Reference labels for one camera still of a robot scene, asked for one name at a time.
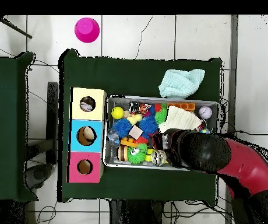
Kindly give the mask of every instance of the green plush toy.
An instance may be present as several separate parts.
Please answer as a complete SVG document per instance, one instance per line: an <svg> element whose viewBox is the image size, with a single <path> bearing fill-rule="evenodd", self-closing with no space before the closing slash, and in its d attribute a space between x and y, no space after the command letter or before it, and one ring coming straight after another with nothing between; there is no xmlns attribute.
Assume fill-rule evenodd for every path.
<svg viewBox="0 0 268 224"><path fill-rule="evenodd" d="M132 164L139 164L146 158L147 145L145 143L138 144L137 148L128 148L128 160Z"/></svg>

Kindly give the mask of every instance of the dark green tablecloth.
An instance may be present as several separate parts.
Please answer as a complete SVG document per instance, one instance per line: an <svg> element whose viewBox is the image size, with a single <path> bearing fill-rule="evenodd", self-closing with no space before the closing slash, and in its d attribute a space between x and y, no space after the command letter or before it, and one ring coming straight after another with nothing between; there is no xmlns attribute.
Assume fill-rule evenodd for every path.
<svg viewBox="0 0 268 224"><path fill-rule="evenodd" d="M63 132L64 150L62 167L59 167L62 169L58 183L59 199L206 200L214 204L216 177L191 171L105 167L99 184L67 183L69 97L70 87L103 89L108 95L160 97L158 86L166 70L190 71L199 68L205 70L204 80L189 99L218 102L221 59L159 61L81 58L75 50L66 50L59 59L59 68L59 105L64 108L64 126L59 125L59 140Z"/></svg>
<svg viewBox="0 0 268 224"><path fill-rule="evenodd" d="M32 201L24 186L26 71L34 54L0 57L0 200Z"/></svg>

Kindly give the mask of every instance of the yellow ball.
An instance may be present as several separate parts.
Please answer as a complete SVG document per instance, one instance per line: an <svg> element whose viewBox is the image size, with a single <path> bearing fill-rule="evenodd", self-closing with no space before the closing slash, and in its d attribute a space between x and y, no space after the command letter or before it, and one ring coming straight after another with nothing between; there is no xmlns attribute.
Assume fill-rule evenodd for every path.
<svg viewBox="0 0 268 224"><path fill-rule="evenodd" d="M121 107L114 107L111 110L111 115L114 119L119 120L124 116L124 110Z"/></svg>

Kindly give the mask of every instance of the pink block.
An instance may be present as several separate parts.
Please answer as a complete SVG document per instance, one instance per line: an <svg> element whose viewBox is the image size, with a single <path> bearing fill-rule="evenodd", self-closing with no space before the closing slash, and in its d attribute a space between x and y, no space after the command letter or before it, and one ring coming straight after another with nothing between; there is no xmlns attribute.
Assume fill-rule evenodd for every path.
<svg viewBox="0 0 268 224"><path fill-rule="evenodd" d="M77 164L81 160L89 160L93 169L89 174L81 174ZM100 182L101 153L98 152L71 152L69 166L69 183L99 183Z"/></svg>

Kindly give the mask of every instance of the green spiky ball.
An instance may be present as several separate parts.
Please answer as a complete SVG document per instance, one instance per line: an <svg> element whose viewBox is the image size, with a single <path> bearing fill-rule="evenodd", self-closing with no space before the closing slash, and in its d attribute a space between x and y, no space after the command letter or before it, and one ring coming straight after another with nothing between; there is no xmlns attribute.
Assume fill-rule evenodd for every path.
<svg viewBox="0 0 268 224"><path fill-rule="evenodd" d="M131 155L131 151L134 150L133 147L128 148L128 161L132 164L139 164L146 158L147 145L145 143L138 144L139 152L136 155Z"/></svg>
<svg viewBox="0 0 268 224"><path fill-rule="evenodd" d="M165 122L166 117L167 117L167 108L162 107L161 110L155 114L155 120L158 125Z"/></svg>

